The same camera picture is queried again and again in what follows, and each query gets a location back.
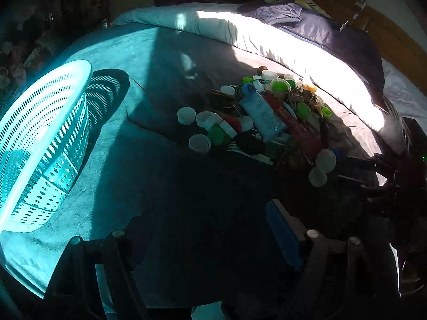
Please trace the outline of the red toothpaste tube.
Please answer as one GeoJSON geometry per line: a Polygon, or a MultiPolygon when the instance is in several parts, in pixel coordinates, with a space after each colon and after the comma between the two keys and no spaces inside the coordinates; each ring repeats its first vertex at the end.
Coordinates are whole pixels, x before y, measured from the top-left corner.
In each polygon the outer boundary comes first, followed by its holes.
{"type": "Polygon", "coordinates": [[[261,95],[271,106],[274,113],[287,125],[287,129],[295,141],[302,148],[310,160],[315,160],[318,153],[323,150],[320,139],[310,130],[306,129],[284,106],[280,99],[270,93],[261,95]]]}

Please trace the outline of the light blue cream tube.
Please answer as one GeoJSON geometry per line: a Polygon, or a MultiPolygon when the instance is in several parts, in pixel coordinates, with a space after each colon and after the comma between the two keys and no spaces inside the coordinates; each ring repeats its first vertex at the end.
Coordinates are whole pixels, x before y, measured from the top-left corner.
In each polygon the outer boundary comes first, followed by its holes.
{"type": "Polygon", "coordinates": [[[276,115],[265,98],[257,92],[246,95],[240,100],[240,105],[252,118],[253,124],[260,132],[264,142],[275,139],[287,128],[287,125],[276,115]]]}

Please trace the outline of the white perforated plastic basket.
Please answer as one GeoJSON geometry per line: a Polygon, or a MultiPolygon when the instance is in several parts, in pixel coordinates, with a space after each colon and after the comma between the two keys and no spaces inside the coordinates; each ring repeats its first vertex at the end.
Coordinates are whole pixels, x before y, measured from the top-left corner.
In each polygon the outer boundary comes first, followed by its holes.
{"type": "Polygon", "coordinates": [[[38,79],[1,119],[1,230],[46,224],[69,194],[89,138],[93,70],[72,61],[38,79]]]}

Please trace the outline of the green bottle cap centre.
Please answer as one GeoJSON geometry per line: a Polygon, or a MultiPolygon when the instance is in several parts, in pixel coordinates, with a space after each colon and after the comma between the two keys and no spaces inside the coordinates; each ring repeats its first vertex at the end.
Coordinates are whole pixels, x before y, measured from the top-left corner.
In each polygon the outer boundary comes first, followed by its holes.
{"type": "Polygon", "coordinates": [[[273,79],[270,86],[274,93],[286,93],[292,89],[290,83],[285,79],[273,79]]]}

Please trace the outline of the white quilt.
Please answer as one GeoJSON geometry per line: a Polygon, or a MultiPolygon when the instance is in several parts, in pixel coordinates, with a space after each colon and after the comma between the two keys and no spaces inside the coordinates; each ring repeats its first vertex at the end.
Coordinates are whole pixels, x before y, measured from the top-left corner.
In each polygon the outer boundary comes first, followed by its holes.
{"type": "Polygon", "coordinates": [[[314,84],[355,113],[376,132],[386,118],[373,104],[358,73],[311,43],[238,13],[234,4],[190,3],[137,8],[120,14],[113,26],[140,23],[167,27],[221,41],[273,60],[314,84]]]}

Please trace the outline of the blue bottle cap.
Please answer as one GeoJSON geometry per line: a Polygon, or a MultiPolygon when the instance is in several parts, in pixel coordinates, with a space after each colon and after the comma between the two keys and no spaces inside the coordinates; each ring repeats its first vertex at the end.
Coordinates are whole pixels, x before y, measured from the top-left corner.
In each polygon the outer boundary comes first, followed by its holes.
{"type": "Polygon", "coordinates": [[[242,97],[245,97],[246,95],[250,95],[255,91],[256,91],[256,88],[252,82],[246,82],[240,87],[240,92],[242,97]]]}

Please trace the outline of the purple down jacket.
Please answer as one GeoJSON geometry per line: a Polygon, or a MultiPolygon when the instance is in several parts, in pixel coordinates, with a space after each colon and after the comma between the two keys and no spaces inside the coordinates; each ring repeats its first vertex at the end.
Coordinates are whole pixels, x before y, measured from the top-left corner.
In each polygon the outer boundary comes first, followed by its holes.
{"type": "Polygon", "coordinates": [[[385,78],[381,57],[367,32],[343,27],[335,19],[291,0],[276,4],[254,0],[239,6],[238,13],[318,46],[355,70],[367,81],[372,93],[383,93],[385,78]]]}

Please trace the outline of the wooden headboard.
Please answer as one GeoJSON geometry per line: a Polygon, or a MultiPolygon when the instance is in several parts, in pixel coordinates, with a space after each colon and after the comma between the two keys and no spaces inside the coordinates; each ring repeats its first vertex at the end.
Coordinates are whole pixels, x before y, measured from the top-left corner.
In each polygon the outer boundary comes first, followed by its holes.
{"type": "MultiPolygon", "coordinates": [[[[346,22],[357,12],[356,0],[313,0],[332,19],[346,22]]],[[[381,58],[387,60],[426,94],[426,51],[403,29],[388,17],[365,7],[360,21],[351,21],[350,26],[366,31],[375,43],[381,58]]]]}

